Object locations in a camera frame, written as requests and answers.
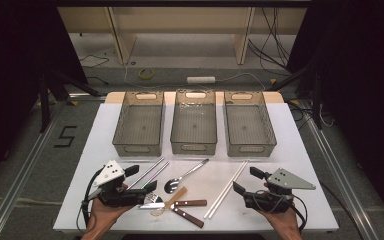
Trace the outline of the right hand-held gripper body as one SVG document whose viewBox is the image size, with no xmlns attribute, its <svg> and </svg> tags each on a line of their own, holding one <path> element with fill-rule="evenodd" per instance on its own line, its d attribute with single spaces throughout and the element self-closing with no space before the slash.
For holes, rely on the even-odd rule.
<svg viewBox="0 0 384 240">
<path fill-rule="evenodd" d="M 267 191 L 262 193 L 246 191 L 244 193 L 243 199 L 247 208 L 269 213 L 284 213 L 293 203 L 293 189 L 316 189 L 314 184 L 283 168 L 277 169 L 274 173 L 269 173 L 269 177 L 265 181 Z"/>
</svg>

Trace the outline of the metal spoon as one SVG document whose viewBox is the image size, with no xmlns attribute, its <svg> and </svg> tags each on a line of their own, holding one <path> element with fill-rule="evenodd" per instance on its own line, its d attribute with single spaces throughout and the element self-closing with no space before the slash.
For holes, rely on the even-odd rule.
<svg viewBox="0 0 384 240">
<path fill-rule="evenodd" d="M 177 189 L 178 189 L 178 186 L 180 184 L 180 182 L 185 178 L 187 177 L 188 175 L 190 175 L 191 173 L 197 171 L 199 168 L 201 168 L 202 166 L 204 166 L 205 164 L 207 164 L 209 162 L 209 159 L 204 159 L 203 161 L 201 161 L 199 164 L 197 164 L 196 166 L 194 166 L 192 169 L 188 170 L 186 173 L 184 173 L 183 175 L 179 176 L 178 178 L 173 178 L 173 179 L 170 179 L 169 181 L 166 182 L 166 184 L 164 185 L 164 191 L 168 194 L 172 194 L 173 192 L 175 192 Z"/>
</svg>

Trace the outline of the wooden-handled clear spoon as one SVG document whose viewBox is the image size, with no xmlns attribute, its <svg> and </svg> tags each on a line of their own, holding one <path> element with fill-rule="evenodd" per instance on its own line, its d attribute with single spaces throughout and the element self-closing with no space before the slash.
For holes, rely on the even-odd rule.
<svg viewBox="0 0 384 240">
<path fill-rule="evenodd" d="M 164 211 L 170 207 L 171 204 L 173 204 L 176 200 L 178 200 L 180 197 L 182 197 L 186 192 L 187 192 L 187 188 L 183 186 L 180 190 L 178 190 L 175 193 L 174 196 L 172 196 L 170 198 L 169 201 L 165 202 L 163 207 L 161 207 L 157 210 L 151 211 L 151 215 L 154 217 L 162 215 L 164 213 Z"/>
</svg>

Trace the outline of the wooden-handled metal knife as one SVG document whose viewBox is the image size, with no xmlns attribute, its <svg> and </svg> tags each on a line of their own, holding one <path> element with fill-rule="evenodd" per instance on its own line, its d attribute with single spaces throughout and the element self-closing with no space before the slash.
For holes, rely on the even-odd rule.
<svg viewBox="0 0 384 240">
<path fill-rule="evenodd" d="M 207 206 L 207 200 L 201 199 L 201 200 L 185 200 L 185 201 L 174 201 L 173 203 L 170 203 L 168 206 L 170 207 L 172 204 L 175 206 Z M 158 209 L 165 207 L 166 204 L 163 202 L 160 203 L 147 203 L 144 205 L 140 205 L 139 209 Z"/>
</svg>

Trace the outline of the grey mesh basket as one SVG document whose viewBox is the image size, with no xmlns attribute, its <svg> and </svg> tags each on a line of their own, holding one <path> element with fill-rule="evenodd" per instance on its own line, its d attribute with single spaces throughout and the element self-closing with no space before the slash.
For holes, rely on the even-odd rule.
<svg viewBox="0 0 384 240">
<path fill-rule="evenodd" d="M 126 92 L 112 144 L 119 156 L 161 155 L 164 93 Z"/>
<path fill-rule="evenodd" d="M 170 142 L 174 154 L 215 154 L 218 139 L 213 90 L 176 91 Z"/>
</svg>

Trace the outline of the grey transparent plastic bin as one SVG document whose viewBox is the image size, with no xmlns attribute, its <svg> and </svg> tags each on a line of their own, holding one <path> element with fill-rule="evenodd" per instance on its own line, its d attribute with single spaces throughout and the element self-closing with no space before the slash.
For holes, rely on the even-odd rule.
<svg viewBox="0 0 384 240">
<path fill-rule="evenodd" d="M 261 91 L 226 91 L 223 109 L 229 157 L 272 154 L 277 139 Z"/>
</svg>

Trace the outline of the brown-handled knife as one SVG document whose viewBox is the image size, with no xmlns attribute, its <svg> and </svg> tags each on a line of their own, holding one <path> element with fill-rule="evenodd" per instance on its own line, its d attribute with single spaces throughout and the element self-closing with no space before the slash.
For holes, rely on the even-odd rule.
<svg viewBox="0 0 384 240">
<path fill-rule="evenodd" d="M 202 220 L 197 219 L 189 213 L 181 210 L 181 207 L 182 206 L 175 206 L 174 204 L 172 204 L 168 209 L 181 216 L 182 218 L 186 219 L 187 221 L 193 223 L 194 225 L 198 226 L 199 228 L 202 228 L 204 226 L 204 222 Z"/>
</svg>

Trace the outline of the person's right hand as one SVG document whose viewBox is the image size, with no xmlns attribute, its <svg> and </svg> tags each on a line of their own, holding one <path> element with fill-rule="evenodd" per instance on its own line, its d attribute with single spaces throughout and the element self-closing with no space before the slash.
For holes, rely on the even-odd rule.
<svg viewBox="0 0 384 240">
<path fill-rule="evenodd" d="M 260 211 L 260 214 L 263 215 L 270 225 L 281 233 L 286 231 L 298 231 L 298 222 L 295 211 L 292 208 L 289 208 L 284 213 L 269 213 L 265 211 Z"/>
</svg>

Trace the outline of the person's left hand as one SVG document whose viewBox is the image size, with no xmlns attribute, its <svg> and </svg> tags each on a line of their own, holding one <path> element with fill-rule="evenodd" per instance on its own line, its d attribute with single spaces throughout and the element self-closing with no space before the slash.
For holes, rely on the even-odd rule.
<svg viewBox="0 0 384 240">
<path fill-rule="evenodd" d="M 108 231 L 124 213 L 131 209 L 132 206 L 118 208 L 108 207 L 99 199 L 94 199 L 90 219 L 87 224 L 87 231 Z"/>
</svg>

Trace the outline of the black metal stand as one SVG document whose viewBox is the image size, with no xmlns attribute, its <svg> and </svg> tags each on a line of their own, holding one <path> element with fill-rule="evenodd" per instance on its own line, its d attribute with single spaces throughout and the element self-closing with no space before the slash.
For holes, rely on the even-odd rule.
<svg viewBox="0 0 384 240">
<path fill-rule="evenodd" d="M 51 93 L 57 101 L 66 101 L 69 98 L 69 93 L 64 87 L 65 83 L 71 84 L 91 96 L 99 96 L 97 90 L 61 71 L 54 69 L 45 70 L 38 80 L 42 116 L 41 133 L 47 129 L 51 120 L 48 93 Z"/>
<path fill-rule="evenodd" d="M 322 128 L 322 117 L 320 116 L 321 112 L 321 75 L 318 73 L 317 65 L 309 63 L 301 70 L 296 73 L 288 76 L 286 79 L 280 83 L 275 84 L 269 88 L 269 91 L 278 91 L 293 82 L 299 80 L 301 84 L 307 84 L 310 86 L 310 91 L 312 93 L 312 119 L 315 122 L 316 126 Z"/>
</svg>

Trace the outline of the yellow tape roll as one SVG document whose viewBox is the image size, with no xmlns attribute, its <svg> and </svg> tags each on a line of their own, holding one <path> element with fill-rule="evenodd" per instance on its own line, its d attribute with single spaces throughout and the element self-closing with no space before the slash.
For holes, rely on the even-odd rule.
<svg viewBox="0 0 384 240">
<path fill-rule="evenodd" d="M 141 69 L 138 72 L 138 76 L 142 80 L 150 80 L 154 77 L 155 73 L 152 69 Z"/>
</svg>

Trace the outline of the white power strip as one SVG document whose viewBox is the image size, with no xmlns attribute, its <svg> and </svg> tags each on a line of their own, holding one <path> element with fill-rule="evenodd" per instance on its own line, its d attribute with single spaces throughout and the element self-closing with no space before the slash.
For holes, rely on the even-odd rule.
<svg viewBox="0 0 384 240">
<path fill-rule="evenodd" d="M 214 76 L 187 77 L 188 84 L 213 84 L 216 82 Z"/>
</svg>

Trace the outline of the black curtain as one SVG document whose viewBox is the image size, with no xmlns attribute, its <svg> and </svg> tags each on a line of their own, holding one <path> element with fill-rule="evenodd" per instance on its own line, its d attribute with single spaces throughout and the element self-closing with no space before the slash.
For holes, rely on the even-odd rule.
<svg viewBox="0 0 384 240">
<path fill-rule="evenodd" d="M 384 202 L 384 0 L 310 0 L 288 63 L 316 49 L 321 99 Z"/>
<path fill-rule="evenodd" d="M 39 94 L 40 79 L 61 72 L 86 83 L 58 8 L 35 0 L 0 0 L 0 162 Z"/>
</svg>

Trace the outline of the beige wooden desk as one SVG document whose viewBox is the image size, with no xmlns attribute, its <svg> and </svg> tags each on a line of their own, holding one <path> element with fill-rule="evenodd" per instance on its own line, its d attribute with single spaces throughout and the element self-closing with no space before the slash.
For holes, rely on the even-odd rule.
<svg viewBox="0 0 384 240">
<path fill-rule="evenodd" d="M 247 40 L 267 34 L 271 19 L 281 35 L 298 33 L 306 10 L 271 7 L 60 7 L 69 33 L 110 33 L 119 61 L 129 60 L 139 33 L 229 34 L 236 61 L 245 63 Z"/>
</svg>

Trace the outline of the short metal floor rail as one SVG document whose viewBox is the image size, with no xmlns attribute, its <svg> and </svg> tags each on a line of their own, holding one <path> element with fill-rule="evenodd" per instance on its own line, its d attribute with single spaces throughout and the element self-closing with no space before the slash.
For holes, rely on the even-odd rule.
<svg viewBox="0 0 384 240">
<path fill-rule="evenodd" d="M 69 101 L 105 101 L 106 96 L 93 96 L 89 94 L 69 94 Z"/>
</svg>

